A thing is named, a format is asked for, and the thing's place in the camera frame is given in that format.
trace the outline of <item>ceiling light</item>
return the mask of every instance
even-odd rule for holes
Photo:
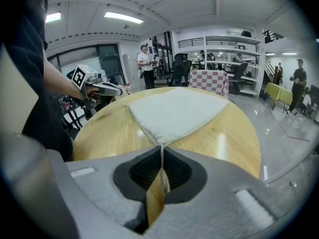
[[[113,12],[107,12],[104,15],[104,17],[123,19],[123,20],[131,21],[131,22],[135,22],[137,24],[141,24],[143,22],[143,20],[140,20],[138,18],[133,18],[133,17],[130,17],[130,16],[126,16],[126,15],[118,14],[118,13],[113,13]]]
[[[53,13],[53,14],[48,14],[46,16],[46,20],[45,23],[51,22],[51,21],[55,21],[55,20],[59,20],[61,19],[61,13],[57,12],[57,13]]]

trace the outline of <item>office chair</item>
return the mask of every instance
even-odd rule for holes
[[[240,78],[243,76],[247,66],[248,66],[247,63],[241,64],[238,67],[237,71],[235,72],[234,77],[228,77],[230,94],[235,94],[235,95],[240,94],[239,81],[240,81]]]
[[[188,76],[191,68],[191,60],[187,59],[188,54],[178,53],[174,56],[173,65],[173,78],[168,81],[168,85],[171,87],[188,86]],[[182,78],[184,76],[185,83],[182,84]]]

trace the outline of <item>white robotic device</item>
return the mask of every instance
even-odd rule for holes
[[[83,109],[91,110],[101,101],[101,96],[120,96],[123,91],[116,85],[103,81],[104,72],[97,72],[87,65],[78,65],[72,76],[73,84],[80,90],[84,98],[85,107]],[[98,92],[88,95],[88,88],[96,87]]]

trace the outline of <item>folded white fabric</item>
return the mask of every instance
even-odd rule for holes
[[[226,99],[177,87],[136,100],[127,107],[151,141],[163,147],[201,128],[227,104]]]

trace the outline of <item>checkered tablecloth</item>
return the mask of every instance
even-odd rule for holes
[[[219,94],[228,99],[228,76],[224,71],[218,70],[195,70],[190,72],[190,88],[207,90]]]

